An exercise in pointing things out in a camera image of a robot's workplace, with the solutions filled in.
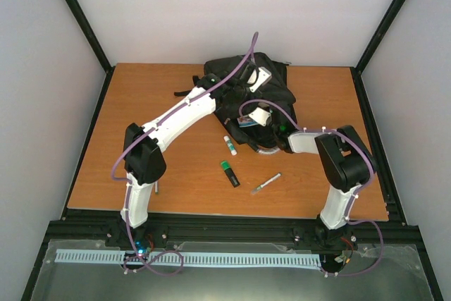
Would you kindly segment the dog picture book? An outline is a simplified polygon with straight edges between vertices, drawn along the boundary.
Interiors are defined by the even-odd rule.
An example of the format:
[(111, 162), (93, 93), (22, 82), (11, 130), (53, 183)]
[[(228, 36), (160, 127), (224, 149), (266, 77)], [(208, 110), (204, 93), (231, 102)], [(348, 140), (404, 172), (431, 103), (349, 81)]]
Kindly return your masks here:
[(237, 119), (237, 123), (240, 128), (249, 128), (257, 125), (257, 122), (250, 118), (248, 115), (239, 117)]

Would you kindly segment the black student backpack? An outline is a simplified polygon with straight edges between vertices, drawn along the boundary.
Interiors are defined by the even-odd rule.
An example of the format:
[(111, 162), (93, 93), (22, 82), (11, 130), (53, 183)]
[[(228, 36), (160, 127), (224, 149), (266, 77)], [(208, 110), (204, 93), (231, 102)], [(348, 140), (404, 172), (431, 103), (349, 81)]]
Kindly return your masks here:
[[(250, 92), (247, 81), (259, 67), (268, 69), (272, 78), (256, 92)], [(226, 84), (211, 93), (217, 99), (215, 117), (237, 144), (248, 145), (255, 152), (258, 149), (279, 148), (272, 127), (278, 124), (294, 127), (290, 120), (297, 121), (294, 110), (296, 98), (288, 88), (287, 77), (285, 63), (273, 61), (265, 53), (256, 52), (254, 58), (246, 61)], [(248, 115), (258, 106), (271, 112), (271, 123), (267, 126), (257, 124), (240, 128), (237, 119)]]

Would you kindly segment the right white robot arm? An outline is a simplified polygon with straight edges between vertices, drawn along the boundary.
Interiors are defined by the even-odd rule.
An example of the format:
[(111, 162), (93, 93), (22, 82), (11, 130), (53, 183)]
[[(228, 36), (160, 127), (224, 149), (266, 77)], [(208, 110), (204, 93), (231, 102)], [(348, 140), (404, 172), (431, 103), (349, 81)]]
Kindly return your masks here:
[(329, 191), (316, 217), (314, 237), (320, 246), (331, 247), (345, 234), (359, 192), (375, 177), (377, 165), (372, 154), (351, 125), (309, 131), (278, 124), (272, 130), (284, 152), (319, 156)]

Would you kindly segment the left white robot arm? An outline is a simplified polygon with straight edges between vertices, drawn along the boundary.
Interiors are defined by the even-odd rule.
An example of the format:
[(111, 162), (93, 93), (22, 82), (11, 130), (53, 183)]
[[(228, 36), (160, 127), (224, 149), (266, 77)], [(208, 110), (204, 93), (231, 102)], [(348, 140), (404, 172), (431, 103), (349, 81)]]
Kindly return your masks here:
[(226, 85), (242, 66), (239, 63), (223, 79), (216, 74), (203, 76), (167, 112), (144, 125), (132, 123), (126, 128), (123, 153), (111, 169), (111, 178), (126, 182), (121, 218), (128, 228), (147, 221), (152, 190), (167, 168), (163, 153), (188, 128), (217, 109), (228, 92)]

